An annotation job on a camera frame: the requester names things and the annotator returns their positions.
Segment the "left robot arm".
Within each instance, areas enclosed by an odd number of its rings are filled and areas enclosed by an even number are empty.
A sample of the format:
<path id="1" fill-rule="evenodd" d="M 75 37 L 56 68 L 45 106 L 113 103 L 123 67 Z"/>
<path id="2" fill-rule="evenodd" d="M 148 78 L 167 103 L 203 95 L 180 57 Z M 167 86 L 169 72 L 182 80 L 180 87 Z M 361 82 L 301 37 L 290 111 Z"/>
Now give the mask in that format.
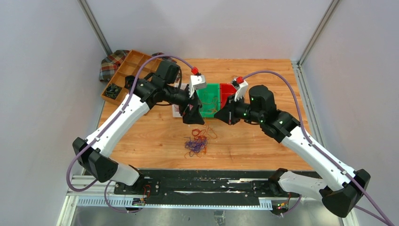
<path id="1" fill-rule="evenodd" d="M 79 164 L 94 176 L 97 182 L 115 181 L 126 184 L 132 194 L 140 194 L 144 181 L 133 166 L 110 158 L 116 144 L 142 116 L 160 102 L 179 108 L 184 124 L 203 125 L 200 114 L 202 103 L 197 90 L 207 86 L 206 79 L 193 67 L 184 89 L 173 87 L 181 68 L 170 61 L 162 61 L 157 70 L 141 79 L 134 79 L 130 92 L 112 115 L 87 138 L 76 138 L 72 144 Z"/>

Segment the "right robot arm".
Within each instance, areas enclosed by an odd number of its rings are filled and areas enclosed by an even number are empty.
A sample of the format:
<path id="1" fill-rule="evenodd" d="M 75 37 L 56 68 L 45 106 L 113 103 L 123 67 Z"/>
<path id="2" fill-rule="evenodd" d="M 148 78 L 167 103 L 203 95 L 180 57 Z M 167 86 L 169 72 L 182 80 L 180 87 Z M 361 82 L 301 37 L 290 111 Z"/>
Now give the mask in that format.
<path id="1" fill-rule="evenodd" d="M 290 113 L 277 109 L 274 94 L 264 85 L 249 90 L 250 102 L 243 98 L 228 97 L 225 106 L 214 117 L 229 125 L 240 120 L 258 124 L 262 132 L 297 153 L 320 176 L 312 178 L 279 168 L 269 177 L 269 190 L 275 196 L 285 192 L 296 193 L 323 203 L 334 215 L 345 218 L 363 196 L 371 179 L 364 170 L 354 170 L 323 147 Z"/>

